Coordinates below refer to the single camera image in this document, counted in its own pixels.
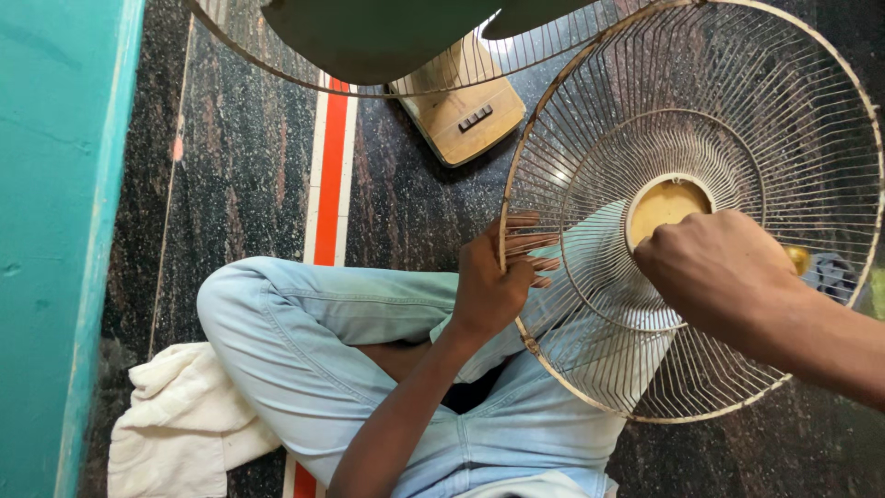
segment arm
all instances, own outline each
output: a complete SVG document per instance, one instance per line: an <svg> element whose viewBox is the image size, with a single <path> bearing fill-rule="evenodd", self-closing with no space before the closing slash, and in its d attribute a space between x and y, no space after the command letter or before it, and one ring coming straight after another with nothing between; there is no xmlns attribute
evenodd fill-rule
<svg viewBox="0 0 885 498"><path fill-rule="evenodd" d="M449 324L357 432L332 476L330 498L390 496L461 367L522 309L535 268L549 261L533 264L514 259L502 275L495 258L497 232L498 224L492 223L462 247L458 292ZM520 237L513 240L517 244ZM376 354L364 352L370 357Z"/></svg>
<svg viewBox="0 0 885 498"><path fill-rule="evenodd" d="M658 227L634 257L664 301L698 329L885 411L885 324L805 285L749 216L689 215Z"/></svg>

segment circular grille ring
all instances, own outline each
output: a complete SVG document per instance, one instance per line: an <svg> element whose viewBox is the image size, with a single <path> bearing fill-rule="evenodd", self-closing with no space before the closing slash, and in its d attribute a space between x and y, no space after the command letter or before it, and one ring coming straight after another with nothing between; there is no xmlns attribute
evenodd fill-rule
<svg viewBox="0 0 885 498"><path fill-rule="evenodd" d="M679 423L745 406L790 375L683 322L638 271L627 214L662 175L696 180L714 209L805 248L816 266L803 279L850 307L879 237L881 135L832 45L751 0L651 4L548 88L514 155L501 226L524 211L540 221L502 229L500 256L507 237L549 233L558 244L530 254L563 264L530 292L520 334L586 402Z"/></svg>

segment metal wire grille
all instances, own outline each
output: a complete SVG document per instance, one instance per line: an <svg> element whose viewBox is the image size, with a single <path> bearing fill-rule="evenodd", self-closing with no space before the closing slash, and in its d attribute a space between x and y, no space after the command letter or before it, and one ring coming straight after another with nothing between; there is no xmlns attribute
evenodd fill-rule
<svg viewBox="0 0 885 498"><path fill-rule="evenodd" d="M784 245L837 255L849 271L819 288L850 306L879 234L881 137L835 49L749 0L654 3L552 83L514 156L502 216L538 212L529 232L558 244L531 254L563 265L530 294L520 331L585 401L674 423L740 408L789 375L683 322L633 263L627 207L667 173L701 180L716 208L745 212ZM504 242L502 256L527 250Z"/></svg>
<svg viewBox="0 0 885 498"><path fill-rule="evenodd" d="M213 34L249 62L291 82L359 97L422 95L500 78L583 45L599 31L648 2L597 0L522 35L503 40L482 38L486 24L483 23L416 71L420 78L391 82L398 90L394 95L384 85L356 87L322 73L267 26L261 14L261 0L185 0ZM478 50L480 44L488 56Z"/></svg>

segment white towel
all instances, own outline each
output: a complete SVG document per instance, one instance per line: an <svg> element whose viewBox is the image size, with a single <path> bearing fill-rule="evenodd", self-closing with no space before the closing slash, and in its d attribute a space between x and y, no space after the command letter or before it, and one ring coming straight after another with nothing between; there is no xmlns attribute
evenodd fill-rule
<svg viewBox="0 0 885 498"><path fill-rule="evenodd" d="M227 470L280 445L208 342L170 346L129 378L132 408L111 432L108 498L227 496Z"/></svg>

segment orange stripe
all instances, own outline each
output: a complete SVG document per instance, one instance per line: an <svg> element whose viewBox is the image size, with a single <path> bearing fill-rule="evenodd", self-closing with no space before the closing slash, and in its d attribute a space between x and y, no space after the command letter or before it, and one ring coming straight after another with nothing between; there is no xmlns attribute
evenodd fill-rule
<svg viewBox="0 0 885 498"><path fill-rule="evenodd" d="M295 464L295 492L292 498L316 498L317 496L317 479L310 472L301 466L301 463Z"/></svg>
<svg viewBox="0 0 885 498"><path fill-rule="evenodd" d="M333 80L348 90L348 84ZM347 97L329 94L326 112L326 139L323 142L323 170L319 179L319 213L315 265L335 265L335 236L338 232L338 201L341 198L341 167L344 158L344 124Z"/></svg>

